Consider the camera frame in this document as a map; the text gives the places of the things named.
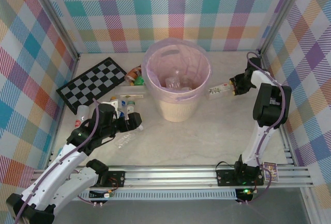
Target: chessboard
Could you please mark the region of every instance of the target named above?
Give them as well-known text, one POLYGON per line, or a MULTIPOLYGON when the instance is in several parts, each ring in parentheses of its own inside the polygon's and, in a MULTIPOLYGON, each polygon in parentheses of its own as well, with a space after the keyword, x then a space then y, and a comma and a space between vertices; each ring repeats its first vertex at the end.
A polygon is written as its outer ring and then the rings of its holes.
POLYGON ((124 82, 126 72, 110 57, 71 80, 56 91, 69 109, 77 114, 79 105, 89 106, 93 98, 104 94, 124 82))

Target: plaid wall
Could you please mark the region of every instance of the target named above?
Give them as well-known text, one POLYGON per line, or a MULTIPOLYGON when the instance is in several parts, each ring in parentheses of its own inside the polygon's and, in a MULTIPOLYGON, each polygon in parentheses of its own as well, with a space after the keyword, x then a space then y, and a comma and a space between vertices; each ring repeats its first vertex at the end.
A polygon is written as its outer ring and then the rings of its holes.
POLYGON ((69 55, 38 0, 0 0, 0 223, 5 201, 44 165, 71 78, 69 55))
POLYGON ((296 0, 267 62, 293 90, 287 129, 331 223, 331 0, 296 0))
POLYGON ((207 51, 256 48, 279 0, 51 1, 77 49, 99 53, 144 52, 168 37, 207 51))
POLYGON ((278 17, 278 14, 280 12, 280 10, 282 9, 282 6, 283 4, 285 3, 285 0, 279 0, 278 4, 277 4, 277 7, 275 8, 273 14, 272 14, 272 17, 270 18, 269 22, 268 22, 268 26, 266 27, 266 29, 264 30, 264 33, 262 35, 262 38, 259 42, 259 46, 258 46, 258 50, 261 49, 266 37, 268 36, 269 34, 269 31, 271 29, 271 27, 274 25, 277 17, 278 17))

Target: white floor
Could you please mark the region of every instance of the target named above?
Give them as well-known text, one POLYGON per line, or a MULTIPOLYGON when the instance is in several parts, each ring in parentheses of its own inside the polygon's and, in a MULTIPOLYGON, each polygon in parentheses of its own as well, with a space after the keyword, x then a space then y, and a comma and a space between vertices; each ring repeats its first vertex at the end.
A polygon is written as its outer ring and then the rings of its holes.
MULTIPOLYGON (((215 86, 228 82, 230 77, 243 73, 246 52, 210 52, 213 75, 209 82, 215 86)), ((144 53, 83 54, 76 75, 110 56, 125 71, 139 65, 144 53)), ((113 91, 99 101, 109 101, 113 91)), ((136 110, 143 119, 144 130, 119 133, 113 142, 94 150, 82 163, 97 158, 107 165, 212 165, 224 160, 234 163, 245 150, 252 134, 252 110, 257 90, 245 95, 207 100, 192 118, 182 123, 164 120, 157 112, 151 96, 136 101, 136 110), (124 139, 129 142, 122 148, 116 144, 124 139)), ((90 115, 94 106, 90 106, 90 115)), ((65 109, 62 125, 56 138, 54 152, 66 143, 74 128, 75 116, 65 109)), ((263 161, 287 163, 280 135, 276 132, 270 141, 263 161)))

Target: robotic arm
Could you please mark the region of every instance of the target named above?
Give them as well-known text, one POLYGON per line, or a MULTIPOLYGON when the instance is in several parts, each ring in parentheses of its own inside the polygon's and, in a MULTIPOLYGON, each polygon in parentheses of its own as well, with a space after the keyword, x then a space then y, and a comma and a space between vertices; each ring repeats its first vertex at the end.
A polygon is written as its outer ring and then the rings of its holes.
POLYGON ((289 86, 281 86, 285 97, 285 106, 282 106, 281 90, 275 85, 275 81, 271 80, 269 72, 261 69, 261 58, 253 57, 249 60, 250 62, 247 63, 245 73, 236 75, 230 79, 235 95, 245 94, 251 88, 257 88, 259 90, 253 109, 253 119, 256 120, 254 131, 247 148, 234 165, 233 177, 236 185, 245 185, 247 182, 254 182, 258 178, 260 173, 260 164, 258 162, 262 158, 263 152, 273 133, 288 118, 292 92, 289 86), (280 117, 281 121, 270 129, 280 117), (261 143, 261 138, 264 135, 266 136, 261 143))
POLYGON ((102 143, 103 139, 114 138, 117 132, 134 130, 141 126, 142 121, 139 113, 129 114, 128 120, 124 117, 113 118, 114 115, 117 116, 116 109, 106 103, 99 104, 98 111, 98 125, 89 142, 80 146, 92 134, 97 122, 96 110, 94 110, 91 119, 72 131, 67 139, 67 144, 54 162, 44 171, 43 175, 46 177, 43 180, 42 175, 21 195, 13 193, 9 196, 6 203, 14 218, 25 202, 27 203, 21 212, 19 223, 51 224, 55 215, 83 190, 105 181, 103 177, 107 176, 108 167, 96 159, 88 162, 86 167, 77 175, 67 181, 66 179, 94 149, 106 143, 102 143), (63 160, 62 158, 69 153, 71 154, 63 160))

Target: card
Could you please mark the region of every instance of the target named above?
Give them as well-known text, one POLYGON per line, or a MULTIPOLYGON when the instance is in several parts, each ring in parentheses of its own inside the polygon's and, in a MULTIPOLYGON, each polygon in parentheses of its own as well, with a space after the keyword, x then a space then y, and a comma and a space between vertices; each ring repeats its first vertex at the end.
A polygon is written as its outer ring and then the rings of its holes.
MULTIPOLYGON (((278 170, 277 170, 277 164, 276 163, 270 163, 270 162, 264 162, 263 163, 263 168, 266 168, 267 170, 269 170, 271 172, 271 181, 274 183, 278 183, 279 182, 279 177, 278 177, 278 170)), ((264 180, 269 182, 270 180, 270 174, 264 171, 264 180)))

